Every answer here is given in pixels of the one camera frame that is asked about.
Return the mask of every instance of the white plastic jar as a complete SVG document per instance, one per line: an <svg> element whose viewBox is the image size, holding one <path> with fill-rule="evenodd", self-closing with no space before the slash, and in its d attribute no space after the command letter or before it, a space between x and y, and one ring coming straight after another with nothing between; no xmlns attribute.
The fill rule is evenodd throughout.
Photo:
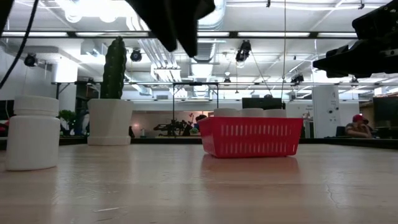
<svg viewBox="0 0 398 224"><path fill-rule="evenodd" d="M58 163L59 102L41 96L17 96L9 122L6 169L36 170Z"/></svg>

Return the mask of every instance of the white cup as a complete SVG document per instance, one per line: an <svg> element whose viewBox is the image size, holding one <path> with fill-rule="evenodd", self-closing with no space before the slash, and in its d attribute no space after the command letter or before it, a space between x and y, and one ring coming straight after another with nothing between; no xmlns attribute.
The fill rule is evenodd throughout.
<svg viewBox="0 0 398 224"><path fill-rule="evenodd" d="M264 110L265 118L286 118L286 110L282 109L272 109Z"/></svg>
<svg viewBox="0 0 398 224"><path fill-rule="evenodd" d="M239 111L232 108L217 108L214 109L214 116L219 117L237 117L239 116Z"/></svg>
<svg viewBox="0 0 398 224"><path fill-rule="evenodd" d="M241 116L246 118L262 118L264 110L261 108L245 108L241 110Z"/></svg>

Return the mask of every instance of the desk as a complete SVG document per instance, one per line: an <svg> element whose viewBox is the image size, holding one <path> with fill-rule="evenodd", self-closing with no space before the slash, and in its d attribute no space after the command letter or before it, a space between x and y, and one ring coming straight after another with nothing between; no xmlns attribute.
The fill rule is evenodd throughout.
<svg viewBox="0 0 398 224"><path fill-rule="evenodd" d="M1 223L396 223L398 152L301 144L215 159L201 145L60 146L59 166L5 172Z"/></svg>

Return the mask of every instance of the potted plant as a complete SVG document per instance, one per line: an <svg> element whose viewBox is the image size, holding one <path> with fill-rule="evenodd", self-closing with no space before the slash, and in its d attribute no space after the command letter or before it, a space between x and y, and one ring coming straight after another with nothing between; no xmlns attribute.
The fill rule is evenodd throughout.
<svg viewBox="0 0 398 224"><path fill-rule="evenodd" d="M100 99L88 102L90 136L94 146L120 146L130 144L129 126L132 102L120 100L123 93L127 52L122 37L116 38L105 56Z"/></svg>
<svg viewBox="0 0 398 224"><path fill-rule="evenodd" d="M64 136L70 136L70 131L75 125L76 114L70 110L61 110L58 114L58 118L61 120L61 131Z"/></svg>

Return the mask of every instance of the cactus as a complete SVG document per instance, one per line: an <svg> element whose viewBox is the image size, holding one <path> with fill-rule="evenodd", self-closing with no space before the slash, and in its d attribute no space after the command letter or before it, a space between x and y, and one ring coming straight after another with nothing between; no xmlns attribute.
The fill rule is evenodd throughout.
<svg viewBox="0 0 398 224"><path fill-rule="evenodd" d="M102 99L120 99L123 94L124 72L126 71L126 46L123 38L112 41L105 56L103 82L101 84Z"/></svg>

